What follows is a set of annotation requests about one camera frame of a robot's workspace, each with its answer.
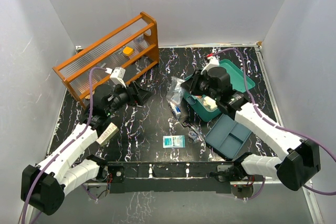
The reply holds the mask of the clear zip bag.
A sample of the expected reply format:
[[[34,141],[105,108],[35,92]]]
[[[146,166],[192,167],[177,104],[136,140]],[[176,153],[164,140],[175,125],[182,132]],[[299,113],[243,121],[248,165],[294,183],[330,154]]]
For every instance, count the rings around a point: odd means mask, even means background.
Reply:
[[[185,92],[185,90],[181,87],[183,83],[184,80],[180,78],[171,78],[171,85],[166,95],[167,101],[173,103],[174,105],[181,104]]]

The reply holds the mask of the teal medicine box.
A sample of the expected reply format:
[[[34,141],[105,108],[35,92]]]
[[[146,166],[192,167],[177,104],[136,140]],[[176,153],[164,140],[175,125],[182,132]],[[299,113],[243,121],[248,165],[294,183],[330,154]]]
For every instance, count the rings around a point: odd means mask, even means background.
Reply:
[[[242,70],[228,59],[220,60],[219,66],[226,69],[227,73],[230,75],[230,82],[233,85],[233,89],[244,93],[246,89]],[[191,106],[200,119],[204,122],[209,122],[220,115],[221,111],[217,107],[211,109],[209,105],[204,105],[204,98],[205,95],[203,95],[201,98],[197,98],[196,96],[190,95],[187,92],[185,92],[183,96],[183,99]]]

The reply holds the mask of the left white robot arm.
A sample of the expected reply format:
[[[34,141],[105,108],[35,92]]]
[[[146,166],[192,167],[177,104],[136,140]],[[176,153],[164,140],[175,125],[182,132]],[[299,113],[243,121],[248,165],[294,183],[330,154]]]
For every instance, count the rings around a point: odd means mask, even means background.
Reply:
[[[97,86],[82,120],[68,138],[45,160],[23,170],[20,196],[23,213],[32,206],[50,216],[71,191],[86,181],[104,181],[109,173],[107,161],[93,154],[78,165],[75,161],[92,143],[103,145],[115,135],[117,128],[112,123],[115,112],[124,105],[142,106],[151,95],[135,81],[125,87]]]

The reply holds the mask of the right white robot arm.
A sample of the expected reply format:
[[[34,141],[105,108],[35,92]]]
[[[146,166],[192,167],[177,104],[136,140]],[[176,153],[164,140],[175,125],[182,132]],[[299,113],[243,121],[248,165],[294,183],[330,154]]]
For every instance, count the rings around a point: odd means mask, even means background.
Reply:
[[[320,171],[319,146],[307,137],[281,130],[268,116],[256,112],[247,95],[233,88],[224,68],[196,70],[181,87],[191,95],[213,99],[223,114],[248,128],[276,153],[275,157],[244,153],[230,168],[218,172],[219,176],[229,180],[247,180],[251,175],[271,177],[297,191]]]

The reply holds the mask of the cream medicine carton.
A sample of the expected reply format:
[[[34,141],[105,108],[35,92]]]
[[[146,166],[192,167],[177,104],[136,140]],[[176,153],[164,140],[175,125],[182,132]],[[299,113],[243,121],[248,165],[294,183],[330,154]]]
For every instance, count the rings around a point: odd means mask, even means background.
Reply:
[[[118,131],[119,131],[118,127],[115,124],[110,123],[108,127],[105,129],[105,131],[98,137],[96,142],[100,146],[104,146],[118,133]]]

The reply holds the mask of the white blue bandage roll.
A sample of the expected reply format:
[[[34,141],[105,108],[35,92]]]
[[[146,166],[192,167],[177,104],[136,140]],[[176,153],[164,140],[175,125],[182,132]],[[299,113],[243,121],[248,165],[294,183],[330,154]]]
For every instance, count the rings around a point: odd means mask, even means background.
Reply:
[[[182,115],[182,112],[181,112],[180,108],[178,106],[176,106],[174,103],[172,103],[171,101],[168,101],[168,104],[170,106],[170,109],[171,109],[174,117],[176,119],[179,119]]]

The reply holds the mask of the yellow-orange small block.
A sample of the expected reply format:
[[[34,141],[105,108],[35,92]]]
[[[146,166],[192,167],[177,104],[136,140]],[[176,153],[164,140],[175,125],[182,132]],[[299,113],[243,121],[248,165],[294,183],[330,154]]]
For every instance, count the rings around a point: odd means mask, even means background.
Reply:
[[[125,55],[125,56],[131,56],[132,54],[133,54],[133,52],[134,52],[134,49],[133,48],[131,48],[131,47],[128,47],[128,46],[126,46],[126,47],[124,47],[124,49],[123,49],[123,54]]]

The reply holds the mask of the orange wooden shelf rack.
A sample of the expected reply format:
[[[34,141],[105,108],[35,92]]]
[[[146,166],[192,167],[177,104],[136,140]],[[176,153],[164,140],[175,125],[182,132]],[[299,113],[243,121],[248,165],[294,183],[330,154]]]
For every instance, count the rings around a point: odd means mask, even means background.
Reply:
[[[89,82],[93,67],[126,69],[126,84],[137,80],[160,62],[156,20],[141,12],[117,29],[53,68],[72,97],[83,107],[89,98],[89,88],[106,83],[106,73],[95,72]],[[124,47],[131,47],[131,56],[123,54]]]

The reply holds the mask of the small tape roll bag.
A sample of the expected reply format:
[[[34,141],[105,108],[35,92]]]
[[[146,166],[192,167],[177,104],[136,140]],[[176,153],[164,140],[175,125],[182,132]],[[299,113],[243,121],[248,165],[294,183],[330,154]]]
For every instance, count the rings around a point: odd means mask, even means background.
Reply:
[[[189,132],[188,132],[188,138],[189,138],[190,140],[192,140],[193,142],[195,142],[195,143],[201,141],[199,135],[198,135],[196,132],[194,132],[194,131],[189,131]]]

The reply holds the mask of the teal white sachet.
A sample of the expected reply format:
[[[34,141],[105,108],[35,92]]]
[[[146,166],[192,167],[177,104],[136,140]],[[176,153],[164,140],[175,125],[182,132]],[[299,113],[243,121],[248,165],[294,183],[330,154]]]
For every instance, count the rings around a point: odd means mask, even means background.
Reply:
[[[184,147],[185,147],[184,135],[163,136],[163,148],[184,148]]]

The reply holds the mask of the blue-grey divider tray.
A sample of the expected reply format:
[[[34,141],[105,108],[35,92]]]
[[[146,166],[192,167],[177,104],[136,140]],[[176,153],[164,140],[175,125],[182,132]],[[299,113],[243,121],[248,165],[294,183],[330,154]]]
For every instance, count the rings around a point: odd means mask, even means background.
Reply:
[[[250,135],[247,127],[222,114],[206,134],[205,143],[222,158],[234,159]]]

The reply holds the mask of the black handled scissors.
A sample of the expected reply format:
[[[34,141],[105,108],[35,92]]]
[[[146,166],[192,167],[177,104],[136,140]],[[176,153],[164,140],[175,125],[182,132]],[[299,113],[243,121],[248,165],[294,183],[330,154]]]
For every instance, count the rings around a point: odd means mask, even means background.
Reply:
[[[183,127],[188,127],[190,129],[190,131],[196,132],[199,135],[201,141],[204,140],[200,131],[193,124],[190,124],[188,121],[183,121],[182,126]]]

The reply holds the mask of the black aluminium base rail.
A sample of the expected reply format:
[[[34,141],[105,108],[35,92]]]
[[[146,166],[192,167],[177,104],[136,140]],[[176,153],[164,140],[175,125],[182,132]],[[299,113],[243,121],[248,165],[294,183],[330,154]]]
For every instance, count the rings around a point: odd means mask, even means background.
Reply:
[[[139,191],[229,194],[230,182],[244,178],[229,180],[217,173],[230,168],[233,162],[107,162],[103,177],[95,179],[104,183],[112,194]]]

